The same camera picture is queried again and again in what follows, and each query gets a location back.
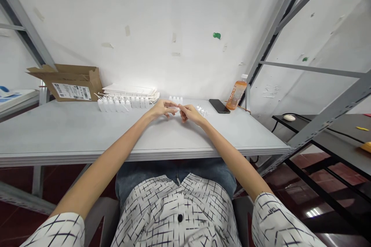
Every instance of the white paper stack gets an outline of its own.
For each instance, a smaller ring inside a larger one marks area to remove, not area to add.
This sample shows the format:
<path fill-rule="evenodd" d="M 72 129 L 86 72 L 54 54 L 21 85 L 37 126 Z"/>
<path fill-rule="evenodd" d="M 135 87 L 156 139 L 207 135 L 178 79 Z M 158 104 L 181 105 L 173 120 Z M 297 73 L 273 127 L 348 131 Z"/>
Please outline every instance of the white paper stack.
<path fill-rule="evenodd" d="M 19 103 L 31 99 L 39 94 L 38 90 L 12 90 L 13 95 L 0 97 L 0 112 L 3 112 Z"/>
<path fill-rule="evenodd" d="M 132 87 L 121 84 L 109 85 L 103 88 L 104 93 L 108 96 L 138 96 L 148 98 L 151 102 L 156 102 L 160 98 L 160 93 L 157 92 L 157 88 L 142 88 Z"/>

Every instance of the yellow object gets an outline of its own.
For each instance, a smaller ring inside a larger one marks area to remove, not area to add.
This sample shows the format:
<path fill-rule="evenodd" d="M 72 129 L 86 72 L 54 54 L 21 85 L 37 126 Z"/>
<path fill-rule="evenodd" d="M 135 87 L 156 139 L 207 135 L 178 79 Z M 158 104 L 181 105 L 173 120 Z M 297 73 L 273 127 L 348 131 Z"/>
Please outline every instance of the yellow object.
<path fill-rule="evenodd" d="M 364 143 L 362 146 L 361 146 L 361 149 L 371 153 L 371 142 L 367 142 L 367 143 Z"/>
<path fill-rule="evenodd" d="M 357 126 L 356 128 L 360 129 L 360 130 L 364 130 L 364 131 L 369 131 L 367 128 L 363 128 L 363 127 L 359 127 L 359 126 Z"/>

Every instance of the cardboard box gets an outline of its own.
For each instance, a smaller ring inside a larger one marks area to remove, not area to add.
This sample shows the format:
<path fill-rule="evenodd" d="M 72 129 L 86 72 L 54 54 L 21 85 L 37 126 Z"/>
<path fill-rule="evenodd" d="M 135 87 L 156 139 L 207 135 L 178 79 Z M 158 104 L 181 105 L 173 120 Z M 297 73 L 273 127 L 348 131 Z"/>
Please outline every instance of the cardboard box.
<path fill-rule="evenodd" d="M 29 75 L 44 81 L 57 101 L 98 101 L 94 94 L 102 93 L 99 68 L 94 66 L 56 64 L 43 68 L 27 68 Z"/>

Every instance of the jeans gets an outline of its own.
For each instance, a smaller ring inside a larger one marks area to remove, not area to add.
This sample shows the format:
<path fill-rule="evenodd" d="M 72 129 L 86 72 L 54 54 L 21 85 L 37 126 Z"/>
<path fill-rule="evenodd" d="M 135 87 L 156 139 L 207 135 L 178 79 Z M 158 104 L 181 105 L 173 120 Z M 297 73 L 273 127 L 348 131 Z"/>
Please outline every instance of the jeans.
<path fill-rule="evenodd" d="M 232 200 L 237 187 L 236 179 L 222 158 L 125 162 L 116 175 L 115 188 L 116 196 L 120 200 L 120 209 L 132 189 L 139 183 L 152 177 L 166 175 L 178 184 L 177 178 L 182 182 L 189 173 L 215 181 Z"/>

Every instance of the hand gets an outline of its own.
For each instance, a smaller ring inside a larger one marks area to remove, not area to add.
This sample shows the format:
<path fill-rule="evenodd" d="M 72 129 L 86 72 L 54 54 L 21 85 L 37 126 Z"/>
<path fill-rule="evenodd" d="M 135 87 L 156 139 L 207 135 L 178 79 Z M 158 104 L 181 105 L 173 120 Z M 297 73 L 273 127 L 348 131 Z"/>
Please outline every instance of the hand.
<path fill-rule="evenodd" d="M 168 113 L 173 114 L 178 111 L 178 105 L 170 100 L 163 100 L 159 99 L 157 103 L 146 113 L 150 116 L 151 120 L 158 118 L 159 116 L 165 115 L 169 119 L 170 116 Z"/>
<path fill-rule="evenodd" d="M 200 113 L 196 110 L 195 107 L 193 107 L 193 105 L 182 106 L 179 104 L 179 108 L 180 108 L 180 116 L 182 117 L 183 123 L 186 123 L 188 119 L 193 121 L 198 126 L 200 126 L 204 122 L 207 122 L 206 118 L 200 115 Z"/>

